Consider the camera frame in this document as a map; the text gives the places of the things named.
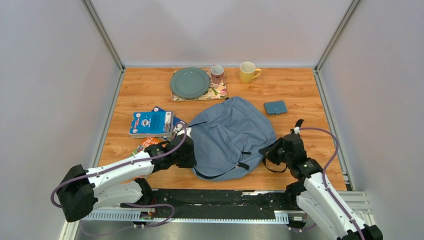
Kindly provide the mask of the blue fabric backpack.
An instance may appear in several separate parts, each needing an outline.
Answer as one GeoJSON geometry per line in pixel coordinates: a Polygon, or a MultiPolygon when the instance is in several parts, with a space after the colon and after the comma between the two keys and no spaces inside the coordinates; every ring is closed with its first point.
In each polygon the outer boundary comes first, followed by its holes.
{"type": "Polygon", "coordinates": [[[205,109],[188,127],[197,162],[192,171],[203,180],[244,177],[262,162],[259,150],[277,140],[269,119],[239,96],[205,109]]]}

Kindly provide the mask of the dark blue paperback book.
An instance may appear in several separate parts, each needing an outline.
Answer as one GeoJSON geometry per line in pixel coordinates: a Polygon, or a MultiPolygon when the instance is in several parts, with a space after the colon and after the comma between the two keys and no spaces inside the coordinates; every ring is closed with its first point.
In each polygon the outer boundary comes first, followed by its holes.
{"type": "MultiPolygon", "coordinates": [[[[158,106],[155,106],[151,111],[152,112],[165,112],[166,110],[164,110],[164,109],[162,109],[162,108],[160,108],[158,106]]],[[[183,121],[183,120],[181,120],[180,118],[176,117],[173,114],[172,135],[162,136],[162,138],[164,140],[171,141],[177,135],[177,133],[183,129],[183,125],[182,124],[186,124],[186,122],[183,121]]]]}

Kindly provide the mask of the teal wallet notebook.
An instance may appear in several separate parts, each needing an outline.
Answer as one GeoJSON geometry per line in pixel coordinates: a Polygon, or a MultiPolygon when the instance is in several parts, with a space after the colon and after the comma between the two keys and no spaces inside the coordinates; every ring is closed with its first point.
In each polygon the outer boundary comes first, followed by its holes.
{"type": "Polygon", "coordinates": [[[288,112],[287,106],[283,100],[266,102],[263,104],[265,112],[270,115],[281,115],[288,112]]]}

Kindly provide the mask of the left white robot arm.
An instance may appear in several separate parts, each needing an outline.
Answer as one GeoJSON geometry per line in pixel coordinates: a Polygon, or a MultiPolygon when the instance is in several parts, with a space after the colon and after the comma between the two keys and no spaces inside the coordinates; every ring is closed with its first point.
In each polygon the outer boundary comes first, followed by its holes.
{"type": "Polygon", "coordinates": [[[80,164],[75,165],[53,190],[50,200],[62,209],[69,223],[103,207],[138,205],[147,208],[153,201],[152,189],[140,177],[173,165],[193,168],[196,161],[191,132],[191,127],[184,126],[172,141],[150,145],[134,156],[105,166],[85,169],[80,164]]]}

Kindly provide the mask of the orange treehouse book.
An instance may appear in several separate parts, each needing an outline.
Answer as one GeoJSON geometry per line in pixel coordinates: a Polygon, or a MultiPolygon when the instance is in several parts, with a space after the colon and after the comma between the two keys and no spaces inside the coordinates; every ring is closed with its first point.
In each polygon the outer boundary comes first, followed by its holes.
{"type": "Polygon", "coordinates": [[[161,142],[167,141],[166,139],[162,137],[147,137],[143,138],[141,143],[130,153],[130,157],[133,157],[137,155],[139,152],[143,152],[145,148],[149,147],[150,145],[159,144],[161,142]]]}

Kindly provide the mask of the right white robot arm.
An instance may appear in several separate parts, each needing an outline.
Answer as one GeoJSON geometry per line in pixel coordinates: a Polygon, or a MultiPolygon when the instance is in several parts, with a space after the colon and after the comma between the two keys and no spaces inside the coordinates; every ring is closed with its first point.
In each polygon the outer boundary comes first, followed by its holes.
{"type": "Polygon", "coordinates": [[[259,150],[265,161],[285,164],[296,182],[287,185],[286,205],[303,210],[331,240],[381,240],[382,231],[368,225],[342,199],[328,180],[326,167],[307,156],[296,126],[290,134],[259,150]]]}

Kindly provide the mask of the light blue paperback book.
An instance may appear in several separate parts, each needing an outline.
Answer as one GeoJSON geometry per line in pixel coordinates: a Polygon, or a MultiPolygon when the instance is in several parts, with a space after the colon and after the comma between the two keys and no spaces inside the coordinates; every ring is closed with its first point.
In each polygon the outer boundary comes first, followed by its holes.
{"type": "Polygon", "coordinates": [[[173,122],[172,111],[134,112],[128,135],[131,138],[171,137],[173,122]]]}

